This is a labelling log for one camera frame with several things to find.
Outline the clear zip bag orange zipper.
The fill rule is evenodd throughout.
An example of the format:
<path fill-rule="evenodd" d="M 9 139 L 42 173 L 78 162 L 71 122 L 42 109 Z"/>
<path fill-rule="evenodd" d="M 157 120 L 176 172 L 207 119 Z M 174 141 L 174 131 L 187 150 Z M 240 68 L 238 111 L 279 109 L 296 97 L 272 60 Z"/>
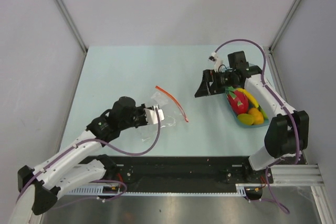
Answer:
<path fill-rule="evenodd" d="M 150 101 L 145 104 L 147 108 L 154 105 L 158 105 L 165 116 L 165 120 L 160 122 L 160 130 L 174 127 L 178 123 L 189 122 L 187 114 L 177 98 L 160 86 L 155 86 L 155 91 Z M 155 139 L 158 131 L 157 126 L 158 124 L 146 125 L 144 128 L 140 128 L 142 142 L 149 142 Z"/>

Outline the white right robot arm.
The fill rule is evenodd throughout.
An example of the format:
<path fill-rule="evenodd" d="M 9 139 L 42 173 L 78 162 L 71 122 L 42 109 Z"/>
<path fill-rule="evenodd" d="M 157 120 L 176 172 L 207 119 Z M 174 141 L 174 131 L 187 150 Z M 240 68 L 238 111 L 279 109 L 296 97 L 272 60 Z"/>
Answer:
<path fill-rule="evenodd" d="M 308 145 L 309 116 L 288 104 L 265 78 L 265 67 L 250 65 L 243 51 L 228 55 L 228 70 L 222 72 L 223 61 L 217 52 L 209 60 L 214 66 L 203 72 L 205 94 L 231 93 L 243 88 L 258 102 L 269 119 L 263 147 L 248 158 L 248 166 L 242 169 L 243 179 L 254 183 L 261 177 L 261 170 L 280 162 L 291 154 L 297 164 L 302 150 Z"/>

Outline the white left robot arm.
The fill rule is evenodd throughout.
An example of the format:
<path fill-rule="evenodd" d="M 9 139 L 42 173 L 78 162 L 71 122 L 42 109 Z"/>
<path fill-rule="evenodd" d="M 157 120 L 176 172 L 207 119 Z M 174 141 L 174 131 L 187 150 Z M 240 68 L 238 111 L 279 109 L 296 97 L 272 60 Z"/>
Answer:
<path fill-rule="evenodd" d="M 84 170 L 76 169 L 75 166 L 105 146 L 117 153 L 134 157 L 150 152 L 159 140 L 169 103 L 173 102 L 187 121 L 188 118 L 178 100 L 161 87 L 155 88 L 156 93 L 149 103 L 137 105 L 131 97 L 120 97 L 112 108 L 93 119 L 64 150 L 33 168 L 25 165 L 19 169 L 17 173 L 19 195 L 12 217 L 16 218 L 19 214 L 41 215 L 72 189 L 95 180 L 112 181 L 116 169 L 106 156 L 96 158 Z M 147 150 L 133 153 L 111 144 L 122 131 L 149 125 L 156 125 L 157 132 L 154 142 Z"/>

